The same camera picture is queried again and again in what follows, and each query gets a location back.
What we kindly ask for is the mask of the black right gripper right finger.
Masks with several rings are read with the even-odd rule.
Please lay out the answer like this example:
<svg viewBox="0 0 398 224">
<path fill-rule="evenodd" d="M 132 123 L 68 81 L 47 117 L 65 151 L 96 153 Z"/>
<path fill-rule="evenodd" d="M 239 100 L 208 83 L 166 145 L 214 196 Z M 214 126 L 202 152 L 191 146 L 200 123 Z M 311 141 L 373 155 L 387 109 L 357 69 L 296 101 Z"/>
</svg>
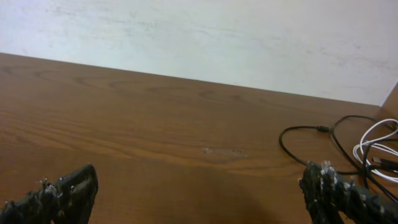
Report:
<svg viewBox="0 0 398 224">
<path fill-rule="evenodd" d="M 299 186 L 313 223 L 343 223 L 344 213 L 355 223 L 397 223 L 397 203 L 339 175 L 330 164 L 307 164 Z"/>
</svg>

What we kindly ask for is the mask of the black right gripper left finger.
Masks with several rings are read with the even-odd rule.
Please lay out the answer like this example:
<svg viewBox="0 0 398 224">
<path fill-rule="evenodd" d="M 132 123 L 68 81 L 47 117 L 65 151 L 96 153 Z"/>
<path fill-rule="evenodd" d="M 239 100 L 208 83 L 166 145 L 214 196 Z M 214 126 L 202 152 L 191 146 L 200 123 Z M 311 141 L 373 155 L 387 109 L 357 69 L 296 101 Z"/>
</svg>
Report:
<svg viewBox="0 0 398 224">
<path fill-rule="evenodd" d="M 87 224 L 97 193 L 96 170 L 87 164 L 54 183 L 43 180 L 39 190 L 6 202 L 1 209 L 1 223 Z"/>
</svg>

